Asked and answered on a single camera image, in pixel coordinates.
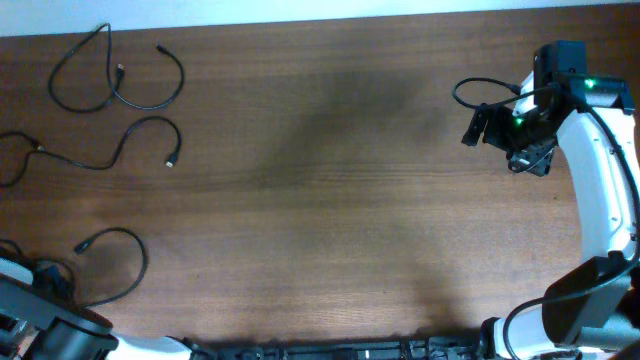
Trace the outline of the black cable gold plug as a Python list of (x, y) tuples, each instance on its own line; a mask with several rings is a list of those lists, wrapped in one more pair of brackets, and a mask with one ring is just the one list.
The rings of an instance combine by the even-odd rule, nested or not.
[[(91, 106), (88, 108), (71, 107), (65, 104), (56, 95), (55, 86), (54, 86), (56, 76), (61, 72), (62, 68), (71, 60), (72, 57), (74, 57), (85, 45), (91, 42), (95, 37), (97, 37), (103, 31), (106, 31), (106, 37), (107, 37), (104, 73), (105, 73), (106, 83), (109, 88), (109, 94), (102, 102), (94, 106)], [(110, 23), (105, 22), (101, 25), (98, 25), (94, 30), (89, 32), (80, 42), (78, 42), (76, 45), (74, 45), (71, 49), (69, 49), (64, 54), (61, 60), (51, 70), (51, 73), (47, 80), (47, 92), (49, 97), (53, 100), (53, 102), (59, 107), (61, 107), (63, 110), (71, 113), (77, 113), (77, 114), (89, 114), (89, 113), (99, 112), (104, 108), (108, 107), (115, 99), (118, 99), (128, 107), (131, 107), (137, 110), (142, 110), (142, 111), (159, 110), (173, 103), (183, 91), (184, 85), (186, 82), (186, 71), (180, 59), (174, 53), (172, 53), (168, 48), (166, 48), (162, 44), (157, 43), (155, 45), (155, 50), (158, 53), (160, 53), (162, 56), (169, 58), (177, 67), (179, 71), (179, 82), (176, 88), (174, 89), (174, 91), (171, 93), (171, 95), (166, 100), (163, 100), (158, 104), (141, 105), (139, 103), (132, 102), (129, 99), (125, 98), (120, 92), (120, 88), (126, 76), (126, 67), (123, 64), (117, 64), (116, 66), (112, 67), (112, 51), (113, 51), (112, 33), (113, 31)]]

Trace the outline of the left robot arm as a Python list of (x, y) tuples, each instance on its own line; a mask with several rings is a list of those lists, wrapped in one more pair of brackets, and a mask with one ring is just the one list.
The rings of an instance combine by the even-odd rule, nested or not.
[(1, 357), (67, 360), (202, 360), (218, 353), (185, 338), (116, 334), (99, 314), (34, 286), (20, 258), (1, 260)]

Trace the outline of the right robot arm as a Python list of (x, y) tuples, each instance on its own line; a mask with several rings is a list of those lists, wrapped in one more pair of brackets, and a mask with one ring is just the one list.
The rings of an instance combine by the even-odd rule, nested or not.
[(474, 341), (432, 340), (449, 359), (639, 355), (639, 164), (626, 81), (588, 72), (577, 41), (539, 48), (511, 97), (473, 106), (462, 141), (492, 145), (515, 174), (546, 176), (561, 151), (581, 224), (580, 265), (545, 293), (483, 322)]

